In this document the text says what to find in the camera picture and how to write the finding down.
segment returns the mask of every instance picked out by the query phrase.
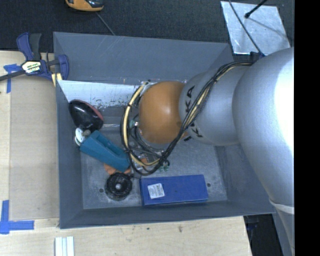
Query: barcode label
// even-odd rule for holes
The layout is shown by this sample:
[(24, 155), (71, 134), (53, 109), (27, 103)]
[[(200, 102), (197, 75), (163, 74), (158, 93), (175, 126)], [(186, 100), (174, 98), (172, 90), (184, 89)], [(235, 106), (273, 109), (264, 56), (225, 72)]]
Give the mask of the barcode label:
[(162, 187), (161, 183), (149, 185), (148, 190), (151, 199), (165, 196), (164, 188)]

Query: black wire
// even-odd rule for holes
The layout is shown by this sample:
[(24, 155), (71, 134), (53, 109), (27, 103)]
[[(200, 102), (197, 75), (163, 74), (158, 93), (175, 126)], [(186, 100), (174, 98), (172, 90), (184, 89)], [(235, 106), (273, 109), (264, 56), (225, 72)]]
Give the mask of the black wire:
[(248, 35), (249, 39), (250, 39), (251, 42), (253, 43), (254, 47), (258, 50), (258, 53), (259, 53), (259, 54), (262, 54), (263, 56), (265, 56), (264, 53), (261, 51), (261, 49), (258, 47), (258, 45), (255, 43), (255, 41), (253, 40), (253, 38), (251, 37), (251, 35), (249, 34), (249, 32), (247, 31), (245, 25), (242, 23), (242, 21), (241, 21), (240, 17), (238, 16), (238, 14), (237, 14), (237, 12), (236, 12), (233, 4), (231, 3), (231, 0), (229, 0), (229, 4), (230, 4), (230, 6), (231, 6), (231, 8), (232, 8), (232, 10), (233, 10), (233, 12), (234, 12), (234, 14), (235, 14), (235, 16), (237, 17), (238, 21), (240, 22), (241, 26), (243, 27), (244, 31), (246, 32), (246, 34)]
[(105, 20), (100, 16), (99, 13), (95, 12), (95, 14), (99, 17), (99, 19), (103, 22), (103, 24), (108, 28), (108, 30), (111, 32), (112, 35), (116, 35), (112, 29), (108, 26), (108, 24), (105, 22)]
[[(180, 139), (182, 138), (183, 134), (185, 133), (185, 131), (189, 128), (189, 126), (196, 120), (196, 118), (199, 116), (199, 114), (201, 113), (202, 109), (205, 107), (207, 101), (208, 101), (208, 97), (209, 97), (209, 94), (210, 94), (210, 91), (213, 87), (213, 85), (218, 81), (218, 79), (223, 76), (230, 68), (232, 67), (236, 67), (236, 66), (250, 66), (252, 65), (253, 62), (248, 62), (248, 61), (237, 61), (237, 62), (231, 62), (231, 63), (228, 63), (228, 64), (225, 64), (223, 66), (221, 66), (218, 71), (216, 72), (216, 74), (204, 85), (204, 87), (201, 89), (200, 93), (197, 95), (196, 99), (194, 100), (191, 108), (190, 108), (190, 111), (186, 114), (183, 122), (182, 122), (182, 125), (181, 125), (181, 128), (178, 132), (178, 135), (176, 136), (176, 138), (169, 144), (169, 146), (166, 148), (166, 150), (164, 152), (161, 153), (161, 155), (156, 155), (156, 157), (158, 158), (158, 163), (152, 168), (152, 170), (147, 170), (145, 167), (143, 167), (143, 169), (146, 171), (146, 173), (144, 172), (141, 172), (140, 170), (138, 170), (136, 167), (135, 167), (135, 164), (133, 163), (133, 160), (131, 157), (129, 157), (130, 159), (130, 163), (131, 163), (131, 166), (132, 168), (137, 172), (139, 173), (140, 175), (142, 176), (148, 176), (148, 175), (151, 175), (153, 174), (158, 168), (160, 168), (164, 163), (167, 163), (167, 164), (170, 164), (169, 161), (168, 161), (168, 157), (170, 156), (170, 154), (172, 153), (172, 151), (174, 150), (175, 146), (177, 145), (177, 143), (180, 141)], [(203, 100), (200, 102), (199, 105), (198, 104), (198, 101), (200, 100), (200, 98), (204, 96)], [(194, 116), (191, 117), (191, 114), (194, 112), (194, 109), (196, 109), (195, 111), (195, 114)], [(121, 138), (122, 138), (122, 143), (124, 144), (124, 138), (123, 138), (123, 131), (122, 131), (122, 126), (123, 126), (123, 121), (124, 121), (124, 115), (122, 116), (122, 119), (121, 119)], [(141, 145), (141, 142), (143, 141), (138, 141), (138, 136), (137, 136), (137, 127), (135, 126), (134, 127), (134, 136), (131, 135), (131, 137), (133, 137), (133, 139), (140, 145)], [(129, 140), (129, 135), (131, 134), (131, 129), (129, 127), (127, 127), (127, 138)], [(151, 154), (151, 155), (155, 155), (153, 152), (152, 152), (152, 148), (149, 147), (148, 145), (146, 145), (145, 143), (143, 143), (144, 146), (142, 146), (145, 150), (146, 150), (146, 154)], [(131, 153), (132, 155), (134, 155), (134, 157), (138, 158), (133, 150), (138, 150), (137, 148), (132, 148), (130, 146), (130, 144), (128, 143), (128, 147), (126, 147), (126, 150)]]

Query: blue clamp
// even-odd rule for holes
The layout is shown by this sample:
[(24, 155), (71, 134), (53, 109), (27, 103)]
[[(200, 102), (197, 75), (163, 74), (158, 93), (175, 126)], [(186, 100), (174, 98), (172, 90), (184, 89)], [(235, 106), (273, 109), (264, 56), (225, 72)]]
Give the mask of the blue clamp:
[[(19, 51), (23, 53), (25, 56), (25, 63), (31, 61), (31, 63), (40, 62), (40, 68), (38, 70), (32, 72), (26, 72), (25, 74), (28, 76), (38, 76), (52, 81), (52, 72), (49, 69), (47, 62), (41, 60), (41, 55), (39, 52), (39, 41), (41, 38), (41, 34), (30, 34), (25, 32), (19, 35), (16, 39), (16, 44), (19, 48)], [(66, 55), (59, 55), (58, 61), (53, 62), (54, 64), (60, 64), (60, 74), (64, 80), (68, 78), (69, 75), (69, 62), (68, 57)]]
[(117, 145), (95, 130), (81, 145), (80, 151), (125, 172), (130, 166), (129, 156)]
[(34, 230), (34, 220), (9, 221), (9, 200), (2, 202), (0, 234), (7, 235), (14, 230)]
[[(16, 43), (19, 51), (25, 56), (25, 62), (20, 66), (20, 70), (16, 72), (9, 72), (6, 75), (0, 76), (0, 81), (9, 80), (11, 78), (27, 75), (27, 76), (38, 76), (41, 78), (53, 80), (53, 73), (50, 71), (50, 66), (60, 65), (60, 74), (63, 80), (66, 80), (69, 75), (69, 60), (64, 54), (59, 55), (57, 59), (52, 61), (44, 61), (41, 59), (39, 53), (39, 41), (41, 34), (29, 34), (28, 32), (18, 36)], [(11, 90), (11, 84), (8, 84), (9, 92)]]

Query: wooden table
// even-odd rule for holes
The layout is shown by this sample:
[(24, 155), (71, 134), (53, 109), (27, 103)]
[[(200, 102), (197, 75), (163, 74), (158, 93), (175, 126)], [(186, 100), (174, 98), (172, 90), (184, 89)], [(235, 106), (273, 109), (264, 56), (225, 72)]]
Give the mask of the wooden table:
[[(24, 56), (20, 52), (0, 51), (0, 76), (6, 74), (5, 70), (2, 68), (4, 65), (14, 63), (21, 64), (23, 61)], [(49, 188), (45, 188), (43, 186), (43, 182), (47, 183), (48, 180), (51, 179), (48, 175), (52, 175), (52, 170), (48, 171), (46, 169), (51, 167), (42, 166), (42, 172), (39, 175), (37, 173), (38, 167), (31, 166), (34, 167), (34, 172), (21, 172), (17, 176), (17, 173), (19, 173), (19, 163), (17, 163), (17, 160), (14, 160), (13, 163), (13, 158), (11, 157), (12, 154), (17, 155), (17, 152), (15, 152), (17, 146), (11, 142), (14, 140), (17, 141), (19, 140), (19, 137), (21, 137), (21, 143), (23, 145), (24, 140), (26, 140), (23, 138), (23, 134), (17, 134), (19, 133), (17, 130), (19, 127), (17, 126), (23, 127), (22, 131), (27, 131), (25, 136), (28, 136), (28, 134), (29, 136), (32, 136), (30, 135), (30, 131), (33, 131), (33, 127), (28, 123), (28, 121), (25, 121), (22, 124), (19, 123), (21, 120), (18, 118), (17, 112), (21, 111), (21, 109), (18, 109), (16, 112), (16, 105), (11, 108), (12, 95), (17, 93), (17, 90), (24, 86), (23, 90), (26, 90), (25, 100), (27, 102), (34, 103), (36, 101), (34, 98), (30, 98), (34, 97), (33, 95), (38, 95), (38, 100), (41, 101), (42, 99), (39, 97), (39, 93), (42, 93), (42, 89), (37, 86), (37, 83), (43, 84), (43, 86), (48, 86), (46, 89), (51, 87), (51, 89), (48, 89), (47, 93), (50, 94), (54, 92), (54, 88), (50, 85), (50, 82), (45, 81), (44, 79), (42, 81), (39, 77), (20, 76), (12, 79), (11, 93), (6, 93), (7, 81), (0, 82), (0, 207), (2, 201), (14, 198), (15, 195), (22, 195), (22, 193), (15, 188), (17, 184), (13, 184), (13, 182), (20, 182), (27, 188), (27, 193), (23, 195), (23, 198), (18, 203), (17, 199), (14, 200), (15, 206), (11, 207), (10, 210), (14, 210), (16, 212), (14, 214), (11, 213), (10, 216), (15, 216), (15, 219), (17, 219), (19, 216), (30, 216), (33, 213), (36, 215), (34, 230), (11, 231), (8, 235), (0, 234), (1, 256), (54, 255), (55, 238), (68, 236), (74, 237), (74, 252), (76, 256), (252, 255), (244, 219), (242, 217), (59, 229), (59, 218), (55, 216), (57, 214), (56, 207), (59, 205), (55, 198), (55, 195), (58, 194), (58, 192), (55, 191), (55, 183), (57, 180), (52, 179), (53, 185)], [(35, 102), (35, 106), (41, 108), (42, 105), (37, 105), (36, 103), (37, 102)], [(28, 120), (25, 116), (21, 116), (21, 118), (23, 120)], [(33, 155), (44, 154), (41, 149), (41, 147), (46, 147), (44, 140), (48, 143), (53, 138), (55, 139), (55, 134), (52, 135), (53, 138), (47, 138), (46, 136), (46, 134), (41, 136), (40, 139), (35, 141), (35, 144), (30, 148), (22, 148), (22, 156), (27, 156), (29, 151), (32, 151)], [(55, 165), (55, 157), (56, 155), (46, 161), (53, 160), (50, 164)], [(21, 161), (23, 163), (26, 161), (35, 163), (34, 159), (21, 157)], [(43, 197), (41, 195), (44, 194), (45, 189), (55, 191), (56, 194), (52, 197)], [(34, 209), (28, 205), (28, 202), (32, 200), (34, 200), (32, 204)], [(38, 210), (41, 211), (39, 214), (36, 212), (36, 208), (39, 208)]]

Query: yellow cable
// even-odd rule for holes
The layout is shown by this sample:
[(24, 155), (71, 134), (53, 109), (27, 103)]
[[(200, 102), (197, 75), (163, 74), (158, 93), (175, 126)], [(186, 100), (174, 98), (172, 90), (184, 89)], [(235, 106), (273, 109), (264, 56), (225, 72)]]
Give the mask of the yellow cable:
[[(130, 108), (132, 107), (133, 103), (135, 102), (136, 98), (140, 95), (142, 89), (144, 88), (145, 85), (141, 85), (138, 90), (133, 94), (131, 100), (128, 103), (128, 106), (125, 108), (124, 116), (123, 116), (123, 126), (122, 126), (122, 132), (123, 132), (123, 142), (125, 144), (126, 148), (129, 148), (129, 140), (128, 140), (128, 132), (127, 132), (127, 123), (128, 123), (128, 116), (130, 112)], [(148, 162), (144, 163), (140, 161), (138, 158), (136, 158), (132, 153), (130, 153), (131, 159), (134, 160), (137, 164), (148, 167), (148, 166), (153, 166), (156, 163), (159, 162), (159, 159), (153, 161), (153, 162)]]

